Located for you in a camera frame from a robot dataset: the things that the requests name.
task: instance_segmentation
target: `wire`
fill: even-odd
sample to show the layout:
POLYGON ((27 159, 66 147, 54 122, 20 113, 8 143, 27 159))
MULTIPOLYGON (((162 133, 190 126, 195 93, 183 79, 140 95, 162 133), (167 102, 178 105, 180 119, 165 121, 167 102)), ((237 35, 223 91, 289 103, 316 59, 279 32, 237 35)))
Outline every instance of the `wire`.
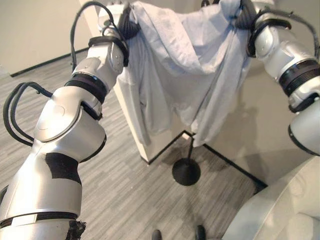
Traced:
POLYGON ((285 18, 289 18, 292 19, 298 23, 304 24, 305 26, 307 26, 307 28, 310 30, 310 32, 312 33, 313 36, 313 44, 314 44, 314 56, 316 57, 317 60, 319 60, 319 51, 320 51, 320 46, 319 46, 319 38, 317 35, 317 31, 316 29, 306 20, 304 20, 302 17, 293 14, 293 12, 286 12, 286 11, 282 11, 282 10, 277 10, 277 9, 270 9, 268 7, 266 7, 265 10, 260 11, 258 13, 258 15, 256 16, 255 20, 257 20, 261 15, 266 14, 266 13, 271 13, 271 14, 275 14, 275 15, 279 15, 285 18))
POLYGON ((81 15, 81 13, 88 7, 90 6, 98 6, 100 8, 103 8, 109 15, 109 20, 112 23, 113 26, 115 26, 115 29, 117 29, 116 25, 114 24, 114 17, 112 16, 112 13, 110 12, 110 10, 103 5, 102 3, 98 2, 98 1, 89 1, 86 2, 81 8, 80 10, 76 13, 75 15, 75 19, 73 21, 72 27, 71 27, 71 31, 70 31, 70 43, 71 43, 71 58, 72 58, 72 71, 75 70, 76 66, 77 66, 77 57, 76 57, 76 51, 75 51, 75 32, 76 32, 76 25, 78 22, 78 19, 81 15))
POLYGON ((39 94, 43 94, 46 97, 50 98, 52 96, 51 92, 48 92, 47 90, 45 90, 43 87, 41 87, 39 84, 37 84, 36 82, 30 81, 27 82, 25 84, 23 84, 20 89, 18 90, 17 94, 15 95, 15 98, 13 100, 13 103, 11 105, 11 111, 10 111, 10 119, 11 119, 11 123, 13 125, 13 127, 25 138, 31 140, 32 142, 34 141, 34 138, 28 134, 26 134, 17 124, 16 122, 16 109, 18 106, 18 102, 19 99, 21 97, 21 95, 24 93, 24 91, 26 90, 27 87, 32 87, 35 90, 37 90, 37 92, 39 94))
POLYGON ((10 95, 7 97, 7 99, 6 99, 5 103, 4 103, 4 106, 3 106, 3 122, 4 122, 4 126, 5 126, 6 130, 8 131, 8 133, 15 140, 17 140, 20 143, 23 143, 25 145, 32 146, 34 138, 32 136, 26 134, 18 126, 18 124, 16 122, 16 110, 17 110, 18 102, 19 102, 19 99, 20 99, 21 95, 24 93, 24 91, 26 90, 27 87, 32 87, 35 90, 37 90, 38 94, 43 94, 44 96, 49 97, 49 98, 53 95, 51 92, 45 90, 43 87, 41 87, 39 84, 37 84, 36 82, 33 82, 33 81, 22 82, 22 83, 18 84, 18 86, 16 86, 14 88, 14 90, 10 93, 10 95), (12 101, 13 101, 13 103, 11 105, 10 119, 9 119, 9 108, 10 108, 10 104, 11 104, 12 101), (14 129, 17 130, 25 138, 31 140, 31 142, 26 141, 26 140, 20 138, 17 134, 15 134, 15 132, 11 128, 10 120, 11 120, 11 124, 14 127, 14 129))
POLYGON ((27 146, 32 146, 33 143, 32 142, 29 142, 29 141, 26 141, 22 138, 20 138, 18 135, 15 134, 15 132, 12 130, 11 126, 10 126, 10 120, 9 120, 9 107, 10 107, 10 103, 12 101, 12 99, 15 97, 15 95, 17 94, 18 90, 20 89, 20 87, 24 84, 23 83, 20 83, 18 86, 16 86, 13 91, 9 94, 9 96, 7 97, 7 99, 5 100, 5 103, 3 105, 3 112, 2 112, 2 115, 3 115, 3 123, 4 123, 4 126, 5 126, 5 129, 7 130, 7 132, 11 135, 11 137, 13 137, 15 140, 19 141, 20 143, 23 143, 27 146))

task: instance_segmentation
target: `black pole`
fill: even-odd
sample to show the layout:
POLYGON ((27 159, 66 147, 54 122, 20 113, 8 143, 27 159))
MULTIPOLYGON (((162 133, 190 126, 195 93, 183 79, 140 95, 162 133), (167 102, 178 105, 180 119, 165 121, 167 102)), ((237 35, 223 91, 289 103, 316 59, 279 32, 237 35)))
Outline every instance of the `black pole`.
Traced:
POLYGON ((191 143, 190 143, 190 146, 189 146, 189 152, 188 152, 188 159, 190 160, 190 158, 191 158, 191 154, 192 154, 192 150, 194 149, 194 137, 192 136, 191 137, 191 143))

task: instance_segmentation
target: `black shoe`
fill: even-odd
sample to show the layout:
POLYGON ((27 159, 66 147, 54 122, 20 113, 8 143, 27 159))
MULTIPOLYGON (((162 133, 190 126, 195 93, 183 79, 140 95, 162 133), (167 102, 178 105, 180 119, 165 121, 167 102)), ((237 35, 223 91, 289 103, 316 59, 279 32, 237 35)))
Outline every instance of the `black shoe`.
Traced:
POLYGON ((196 226, 195 240, 206 240, 206 229, 202 225, 196 226))
POLYGON ((162 240, 161 232, 158 229, 153 231, 152 240, 162 240))

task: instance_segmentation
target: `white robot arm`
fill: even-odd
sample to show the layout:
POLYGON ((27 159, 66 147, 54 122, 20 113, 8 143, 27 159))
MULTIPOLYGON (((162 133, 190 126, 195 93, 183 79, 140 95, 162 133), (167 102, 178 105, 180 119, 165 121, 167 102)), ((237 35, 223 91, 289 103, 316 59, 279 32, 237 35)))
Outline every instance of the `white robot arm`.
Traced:
MULTIPOLYGON (((94 1, 83 9, 91 5, 106 9, 94 1)), ((299 112, 289 126, 291 139, 308 153, 319 155, 318 59, 291 34, 288 22, 270 12, 258 13, 259 3, 250 6, 256 12, 248 54, 263 61, 265 70, 288 95, 290 109, 299 112)), ((70 81, 46 103, 34 130, 31 153, 0 193, 0 240, 77 240, 85 230, 85 224, 77 221, 82 199, 77 167, 105 145, 107 137, 98 122, 102 104, 129 59, 113 17, 109 15, 104 24, 103 36, 90 40, 87 58, 74 64, 70 81)))
POLYGON ((288 127, 291 140, 312 155, 320 155, 320 65, 319 40, 313 27, 293 13, 273 9, 272 1, 243 1, 253 19, 239 16, 239 25, 251 22, 247 45, 250 57, 264 63, 288 96, 289 109, 296 117, 288 127), (283 17, 306 24, 314 36, 314 55, 290 31, 291 24, 283 17))

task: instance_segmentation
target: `black stand base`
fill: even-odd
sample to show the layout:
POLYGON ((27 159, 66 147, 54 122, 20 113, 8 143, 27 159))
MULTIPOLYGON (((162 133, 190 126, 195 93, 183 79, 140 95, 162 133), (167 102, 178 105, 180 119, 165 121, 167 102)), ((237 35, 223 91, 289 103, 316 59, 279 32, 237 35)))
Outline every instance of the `black stand base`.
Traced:
POLYGON ((174 163, 172 175, 177 183, 184 186, 191 186, 199 180, 201 170, 195 160, 191 158, 181 158, 174 163))

